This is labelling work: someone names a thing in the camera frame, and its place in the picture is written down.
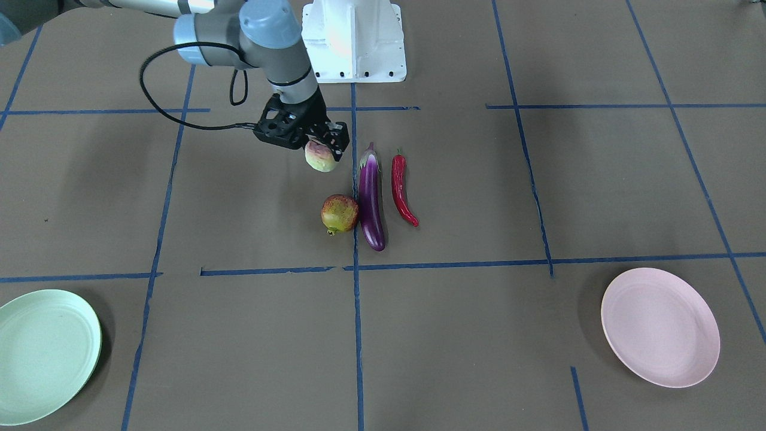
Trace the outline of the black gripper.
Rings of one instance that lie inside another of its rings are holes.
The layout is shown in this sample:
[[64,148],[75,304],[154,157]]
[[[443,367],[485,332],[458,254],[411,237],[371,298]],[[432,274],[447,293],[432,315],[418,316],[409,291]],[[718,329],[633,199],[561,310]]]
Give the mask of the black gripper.
[[278,93],[266,102],[254,136],[266,144],[298,150],[314,138],[329,148],[334,161],[340,162],[350,142],[345,122],[329,121],[326,104],[320,93],[297,104],[284,103]]

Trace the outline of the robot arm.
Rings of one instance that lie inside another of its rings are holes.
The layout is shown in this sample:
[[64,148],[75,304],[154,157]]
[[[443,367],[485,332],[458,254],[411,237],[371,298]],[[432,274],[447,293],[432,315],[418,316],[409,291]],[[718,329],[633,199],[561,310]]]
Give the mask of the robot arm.
[[3,1],[2,45],[18,41],[55,17],[79,8],[119,8],[174,19],[174,44],[150,61],[178,52],[192,65],[261,69],[273,93],[255,123],[233,123],[266,144],[318,153],[337,163],[347,150],[348,128],[327,115],[302,28],[287,1]]

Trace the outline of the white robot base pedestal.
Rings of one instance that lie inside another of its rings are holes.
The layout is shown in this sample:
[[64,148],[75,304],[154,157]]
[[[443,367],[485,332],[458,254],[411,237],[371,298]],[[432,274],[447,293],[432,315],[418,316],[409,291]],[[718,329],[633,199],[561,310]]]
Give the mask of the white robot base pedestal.
[[300,17],[320,84],[399,83],[408,66],[402,9],[390,1],[313,1]]

